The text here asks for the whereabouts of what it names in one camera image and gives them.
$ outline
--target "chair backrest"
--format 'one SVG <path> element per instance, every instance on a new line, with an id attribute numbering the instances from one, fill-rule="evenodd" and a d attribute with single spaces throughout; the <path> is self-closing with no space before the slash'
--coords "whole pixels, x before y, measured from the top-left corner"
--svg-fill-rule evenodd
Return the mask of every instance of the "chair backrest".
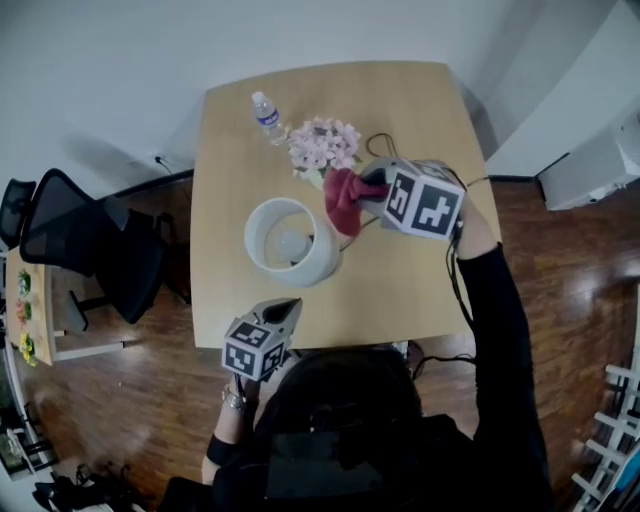
<path id="1" fill-rule="evenodd" d="M 28 263 L 95 274 L 117 227 L 100 203 L 59 169 L 43 176 L 25 219 L 20 256 Z"/>
<path id="2" fill-rule="evenodd" d="M 20 243 L 20 230 L 36 189 L 35 181 L 11 180 L 0 205 L 0 238 L 9 249 Z"/>

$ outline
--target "table top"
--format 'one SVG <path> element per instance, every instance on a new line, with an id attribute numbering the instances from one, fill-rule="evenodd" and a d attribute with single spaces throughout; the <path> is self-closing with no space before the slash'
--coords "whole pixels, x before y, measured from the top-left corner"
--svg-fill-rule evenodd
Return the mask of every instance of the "table top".
<path id="1" fill-rule="evenodd" d="M 383 343 L 468 329 L 445 267 L 448 244 L 377 224 L 344 251 L 340 268 L 311 288 L 273 281 L 250 260 L 244 226 L 273 197 L 291 197 L 326 217 L 321 191 L 292 177 L 286 147 L 273 147 L 251 113 L 263 91 L 287 124 L 314 116 L 351 123 L 364 140 L 387 132 L 400 156 L 443 160 L 467 183 L 486 176 L 462 98 L 444 64 L 360 62 L 272 73 L 207 93 L 193 183 L 191 291 L 196 345 L 219 348 L 236 316 L 256 303 L 301 297 L 293 347 Z M 386 155 L 383 142 L 372 149 Z M 499 236 L 488 181 L 470 195 Z"/>
<path id="2" fill-rule="evenodd" d="M 18 274 L 26 270 L 31 276 L 31 293 L 20 297 Z M 7 254 L 7 339 L 12 345 L 20 346 L 20 335 L 28 332 L 36 349 L 36 359 L 45 364 L 53 364 L 51 342 L 54 339 L 51 314 L 51 268 L 47 265 L 25 263 L 16 247 Z M 32 318 L 23 327 L 16 317 L 16 303 L 27 300 L 31 304 Z"/>

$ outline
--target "bottle cap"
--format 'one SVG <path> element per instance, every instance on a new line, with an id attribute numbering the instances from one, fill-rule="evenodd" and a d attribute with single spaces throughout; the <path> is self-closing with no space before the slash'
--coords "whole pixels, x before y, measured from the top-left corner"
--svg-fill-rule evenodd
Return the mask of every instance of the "bottle cap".
<path id="1" fill-rule="evenodd" d="M 264 103 L 265 97 L 262 91 L 256 91 L 251 95 L 251 99 L 254 103 Z"/>

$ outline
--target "table lamp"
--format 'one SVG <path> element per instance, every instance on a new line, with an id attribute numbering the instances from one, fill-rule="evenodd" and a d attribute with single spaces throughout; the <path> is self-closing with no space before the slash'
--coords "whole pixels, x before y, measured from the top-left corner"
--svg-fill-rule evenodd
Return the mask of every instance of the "table lamp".
<path id="1" fill-rule="evenodd" d="M 285 197 L 270 199 L 251 213 L 244 245 L 251 260 L 272 278 L 303 288 L 329 277 L 340 257 L 328 222 Z"/>

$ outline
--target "water bottle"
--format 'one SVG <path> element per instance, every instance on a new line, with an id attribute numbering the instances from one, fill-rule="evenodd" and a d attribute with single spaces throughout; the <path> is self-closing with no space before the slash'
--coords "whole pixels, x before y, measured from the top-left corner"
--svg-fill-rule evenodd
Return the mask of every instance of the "water bottle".
<path id="1" fill-rule="evenodd" d="M 284 144 L 287 140 L 287 130 L 280 122 L 278 109 L 261 91 L 254 92 L 251 99 L 253 100 L 253 115 L 262 126 L 262 131 L 269 138 L 269 142 L 274 146 Z"/>

